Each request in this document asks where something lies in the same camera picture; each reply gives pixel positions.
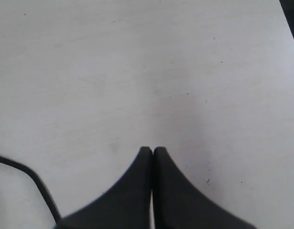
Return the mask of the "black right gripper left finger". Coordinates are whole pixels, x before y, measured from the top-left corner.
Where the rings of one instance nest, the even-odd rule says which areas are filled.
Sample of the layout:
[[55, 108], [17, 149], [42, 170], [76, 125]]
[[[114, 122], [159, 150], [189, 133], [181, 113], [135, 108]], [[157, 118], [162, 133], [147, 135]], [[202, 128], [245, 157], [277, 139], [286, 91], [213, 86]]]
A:
[[152, 151], [140, 148], [123, 176], [102, 196], [61, 219], [58, 229], [150, 228]]

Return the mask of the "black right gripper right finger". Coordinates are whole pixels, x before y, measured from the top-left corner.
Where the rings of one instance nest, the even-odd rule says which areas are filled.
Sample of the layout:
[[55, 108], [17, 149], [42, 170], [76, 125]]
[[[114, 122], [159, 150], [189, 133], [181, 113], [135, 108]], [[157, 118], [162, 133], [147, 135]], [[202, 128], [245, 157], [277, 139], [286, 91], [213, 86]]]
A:
[[179, 170], [165, 147], [153, 153], [152, 195], [157, 229], [253, 229], [203, 195]]

